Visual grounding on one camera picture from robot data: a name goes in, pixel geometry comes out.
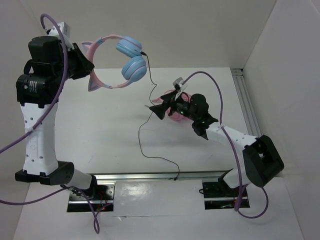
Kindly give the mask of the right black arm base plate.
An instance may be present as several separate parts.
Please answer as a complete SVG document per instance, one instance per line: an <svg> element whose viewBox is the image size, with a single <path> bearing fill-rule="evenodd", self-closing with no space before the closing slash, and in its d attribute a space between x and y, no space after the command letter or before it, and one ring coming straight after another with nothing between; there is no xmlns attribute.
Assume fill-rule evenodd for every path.
<svg viewBox="0 0 320 240"><path fill-rule="evenodd" d="M220 182L203 182L199 192L204 198L235 198L239 195L239 187L230 188Z"/></svg>

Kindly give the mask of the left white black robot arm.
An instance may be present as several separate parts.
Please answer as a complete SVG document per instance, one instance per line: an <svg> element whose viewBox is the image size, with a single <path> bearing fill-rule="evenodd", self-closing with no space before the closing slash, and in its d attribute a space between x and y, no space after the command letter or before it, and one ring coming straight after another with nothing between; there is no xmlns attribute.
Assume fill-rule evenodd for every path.
<svg viewBox="0 0 320 240"><path fill-rule="evenodd" d="M92 200L99 193L96 177L77 170L72 162L57 160L55 120L61 84L89 75L94 65L76 43L63 50L62 41L56 36L35 37L28 49L31 59L15 85L27 135L25 162L15 173L15 180L75 187Z"/></svg>

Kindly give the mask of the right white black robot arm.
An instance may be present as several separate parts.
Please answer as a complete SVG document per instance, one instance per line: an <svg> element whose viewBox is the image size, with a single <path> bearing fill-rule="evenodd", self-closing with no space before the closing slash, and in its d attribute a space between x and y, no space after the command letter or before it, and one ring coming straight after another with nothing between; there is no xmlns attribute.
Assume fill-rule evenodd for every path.
<svg viewBox="0 0 320 240"><path fill-rule="evenodd" d="M159 119L177 113L192 121L191 127L199 137L229 146L236 153L236 168L219 178L218 190L223 196L230 196L239 186L263 188L285 168L269 136L248 135L223 125L209 114L204 95L196 93L184 100L170 92L161 100L161 104L149 108Z"/></svg>

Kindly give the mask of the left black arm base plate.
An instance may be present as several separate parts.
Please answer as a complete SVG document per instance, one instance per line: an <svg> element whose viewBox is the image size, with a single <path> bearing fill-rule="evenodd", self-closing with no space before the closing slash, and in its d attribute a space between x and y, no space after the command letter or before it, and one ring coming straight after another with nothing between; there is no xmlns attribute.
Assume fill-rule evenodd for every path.
<svg viewBox="0 0 320 240"><path fill-rule="evenodd" d="M80 189L82 193L79 190L72 189L69 194L69 202L77 203L80 202L86 202L86 198L84 197L84 194L87 196L87 198L92 203L98 203L98 202L108 202L114 200L114 194L115 194L115 183L114 182L107 182L103 184L97 184L93 187L93 189Z"/></svg>

